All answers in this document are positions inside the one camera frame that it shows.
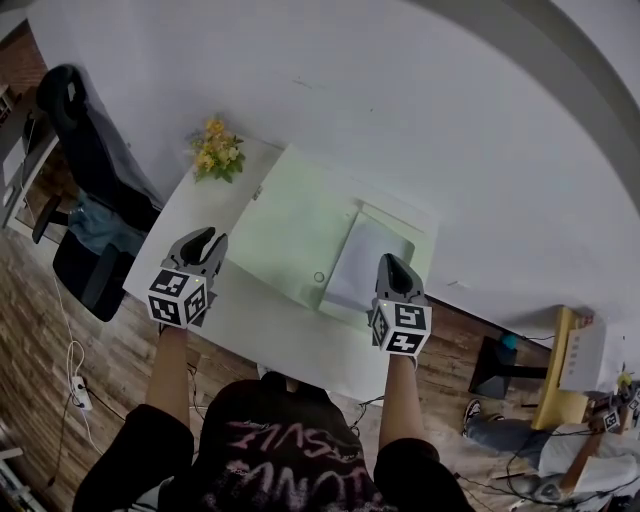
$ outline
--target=person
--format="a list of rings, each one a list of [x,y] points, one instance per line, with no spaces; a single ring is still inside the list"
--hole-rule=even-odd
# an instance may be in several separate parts
[[[615,433],[598,435],[589,425],[560,425],[555,429],[534,430],[528,421],[505,419],[501,415],[483,416],[479,400],[471,400],[463,419],[463,437],[501,453],[518,455],[537,470],[543,479],[562,478],[587,443],[593,443],[584,468],[571,482],[571,492],[635,495],[640,490],[640,441]],[[589,505],[596,507],[596,500]]]
[[[166,328],[146,403],[80,484],[74,512],[473,510],[425,439],[411,358],[390,356],[372,480],[327,393],[289,392],[275,372],[218,393],[192,464],[186,354],[187,332]]]

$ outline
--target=light green paper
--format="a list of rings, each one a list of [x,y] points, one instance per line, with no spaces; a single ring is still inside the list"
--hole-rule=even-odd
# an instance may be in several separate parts
[[[228,259],[314,310],[358,213],[355,203],[334,199],[325,172],[289,146],[233,228],[227,251]]]

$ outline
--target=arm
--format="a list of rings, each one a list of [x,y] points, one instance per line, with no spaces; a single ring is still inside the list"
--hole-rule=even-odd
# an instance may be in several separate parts
[[[376,486],[392,505],[416,510],[429,496],[433,510],[472,511],[456,479],[440,464],[438,450],[426,440],[413,362],[389,358],[380,424]]]
[[[387,387],[380,424],[379,449],[398,439],[425,440],[413,362],[406,356],[389,357]]]
[[[186,471],[189,430],[187,332],[168,327],[158,341],[146,404],[127,415],[113,443],[80,484],[74,512],[129,508],[146,491]]]
[[[162,331],[145,403],[189,427],[186,330],[167,327]]]

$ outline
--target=electrical outlet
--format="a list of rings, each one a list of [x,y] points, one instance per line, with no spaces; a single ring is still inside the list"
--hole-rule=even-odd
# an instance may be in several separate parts
[[[71,385],[73,387],[73,396],[78,402],[74,403],[74,405],[77,405],[83,411],[90,411],[93,409],[89,393],[87,393],[87,388],[84,385],[84,379],[82,377],[72,377]]]

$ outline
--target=wire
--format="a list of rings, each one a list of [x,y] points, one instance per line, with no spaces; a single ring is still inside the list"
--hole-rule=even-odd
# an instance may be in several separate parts
[[[518,451],[515,452],[513,454],[513,456],[509,459],[509,462],[507,462],[506,480],[507,480],[507,485],[509,487],[509,490],[511,492],[505,491],[504,489],[500,489],[498,487],[494,487],[493,485],[487,485],[487,484],[483,484],[483,483],[480,483],[480,482],[476,482],[474,480],[470,480],[469,478],[466,478],[466,477],[464,477],[464,476],[462,476],[460,474],[457,474],[458,478],[461,478],[462,480],[464,480],[465,482],[469,482],[470,484],[475,484],[475,485],[478,485],[480,487],[484,487],[486,489],[492,489],[494,491],[497,491],[499,493],[506,494],[506,495],[509,495],[509,496],[515,496],[515,497],[520,498],[522,500],[530,501],[530,502],[538,504],[538,505],[557,506],[557,507],[559,507],[558,510],[577,507],[578,505],[586,503],[587,501],[590,501],[590,500],[592,500],[594,498],[602,498],[602,497],[606,497],[606,496],[612,495],[616,491],[618,491],[618,490],[620,490],[620,489],[622,489],[624,487],[627,487],[627,486],[633,484],[634,482],[636,482],[638,479],[640,479],[640,476],[638,476],[635,479],[633,479],[631,482],[623,484],[623,485],[619,485],[618,487],[610,489],[609,491],[599,491],[599,492],[596,492],[593,496],[590,496],[589,498],[586,498],[584,500],[581,500],[581,501],[569,500],[564,504],[553,503],[553,502],[550,502],[550,501],[542,501],[542,500],[538,500],[538,499],[535,499],[535,498],[532,498],[532,497],[529,497],[529,496],[523,496],[520,493],[516,492],[516,490],[513,488],[513,484],[511,483],[512,475],[511,475],[509,469],[510,469],[511,464],[513,463],[513,461],[518,457],[518,455],[522,452],[522,450],[524,450],[526,448],[527,444],[529,444],[529,442],[531,441],[533,436],[536,435],[537,433],[538,432],[536,432],[536,431],[532,432],[531,435],[529,435],[529,437],[527,437],[526,441],[523,443],[523,445],[520,447],[520,449],[518,449]],[[584,430],[584,431],[579,431],[579,432],[553,433],[550,436],[551,437],[565,437],[565,436],[592,436],[592,435],[596,435],[596,433],[594,433],[594,432],[592,432],[590,430]]]
[[[87,393],[89,393],[90,395],[93,395],[93,398],[95,398],[98,402],[100,402],[107,409],[109,409],[114,415],[116,415],[122,421],[126,421],[126,418],[124,416],[122,416],[122,414],[117,412],[113,407],[111,407],[109,404],[107,404],[102,398],[100,398],[98,395],[96,395],[95,392],[92,389],[90,389],[88,387],[85,388],[85,389],[87,390]]]
[[[556,335],[553,334],[551,336],[547,336],[546,338],[530,338],[529,336],[522,336],[525,340],[531,340],[531,341],[546,341],[546,340],[550,340],[551,338],[555,338]]]
[[[35,227],[35,223],[36,223],[36,219],[35,216],[33,215],[33,209],[31,208],[31,205],[29,204],[29,200],[27,199],[27,195],[24,191],[24,168],[25,168],[25,163],[27,161],[27,155],[29,154],[29,149],[31,148],[31,139],[33,137],[33,129],[35,127],[35,121],[31,126],[31,132],[29,133],[29,140],[27,141],[27,149],[25,151],[25,157],[22,160],[22,168],[20,170],[20,190],[22,191],[22,193],[24,194],[24,202],[27,205],[27,209],[29,210],[29,215],[31,216],[31,222],[33,222],[33,225]],[[74,340],[73,339],[73,333],[71,332],[71,324],[69,323],[69,318],[67,317],[67,312],[64,309],[64,305],[62,304],[62,294],[60,293],[60,287],[58,286],[58,278],[53,270],[53,267],[51,269],[51,273],[53,276],[53,284],[55,285],[56,288],[56,293],[58,295],[58,302],[60,303],[60,311],[62,311],[62,318],[64,318],[64,323],[67,326],[67,331],[69,332],[69,346],[67,347],[67,360],[66,360],[66,368],[67,368],[67,384],[69,385],[69,393],[70,393],[70,399],[73,403],[74,406],[76,407],[80,407],[80,401],[78,400],[78,398],[75,395],[75,392],[73,390],[73,382],[72,382],[72,375],[71,375],[71,367],[73,365],[73,346],[74,345],[78,345],[78,347],[80,347],[80,350],[82,351],[82,358],[80,359],[80,362],[78,363],[78,366],[76,366],[76,369],[73,372],[73,377],[77,377],[78,376],[78,370],[80,370],[80,367],[82,366],[82,363],[84,362],[84,348],[82,347],[82,345],[80,344],[79,341]],[[82,417],[84,418],[84,423],[87,427],[87,435],[89,437],[89,442],[91,443],[91,445],[96,449],[96,451],[102,455],[102,452],[98,449],[98,447],[95,445],[95,443],[93,442],[93,439],[91,437],[91,428],[89,427],[89,422],[87,421],[87,418],[85,416],[85,412],[81,409],[82,412]]]
[[[364,418],[364,415],[367,412],[367,406],[371,405],[373,402],[377,402],[378,400],[382,400],[383,398],[384,398],[384,395],[381,395],[378,398],[374,398],[372,400],[367,400],[366,402],[362,402],[362,403],[358,404],[360,406],[360,409],[361,409],[360,416],[358,416],[358,419],[353,423],[353,425],[351,425],[349,427],[349,430],[351,430],[351,432],[355,433],[356,436],[358,436],[358,438],[360,438],[360,429],[358,428],[358,423],[360,423],[360,420],[362,420],[362,418]]]
[[[69,403],[71,402],[71,393],[67,397],[67,403],[64,405],[64,411],[62,412],[62,421],[60,424],[60,443],[58,444],[58,456],[56,457],[56,468],[53,472],[53,476],[47,482],[47,487],[45,487],[44,492],[53,487],[53,484],[56,483],[56,477],[58,476],[58,472],[60,471],[60,460],[62,458],[62,440],[64,438],[64,427],[66,425],[66,417],[67,410],[69,409]]]
[[[187,368],[187,371],[191,374],[191,381],[193,382],[193,408],[198,413],[198,416],[200,416],[204,420],[204,416],[200,412],[200,408],[196,403],[196,395],[198,394],[198,388],[196,387],[196,373],[198,373],[198,368],[196,368],[195,366],[193,366],[193,368],[195,368],[195,371],[191,371],[191,368]]]
[[[462,487],[462,486],[460,486],[460,488],[461,488],[463,491],[465,491],[466,493],[468,493],[468,494],[469,494],[469,496],[471,496],[475,501],[477,501],[478,503],[480,503],[480,505],[482,505],[484,508],[486,508],[489,512],[494,512],[494,510],[493,510],[491,507],[489,507],[489,506],[485,505],[485,504],[484,504],[484,503],[482,503],[478,498],[476,498],[476,497],[475,497],[475,495],[474,495],[474,494],[473,494],[469,489],[466,489],[466,488],[464,488],[464,487]]]
[[[80,409],[80,412],[82,413],[82,417],[84,418],[84,424],[87,426],[87,434],[89,434],[89,442],[91,443],[91,446],[93,446],[100,455],[104,455],[104,452],[96,446],[96,443],[94,443],[93,439],[91,438],[91,429],[89,428],[89,422],[87,421],[87,413],[84,412],[84,409]]]

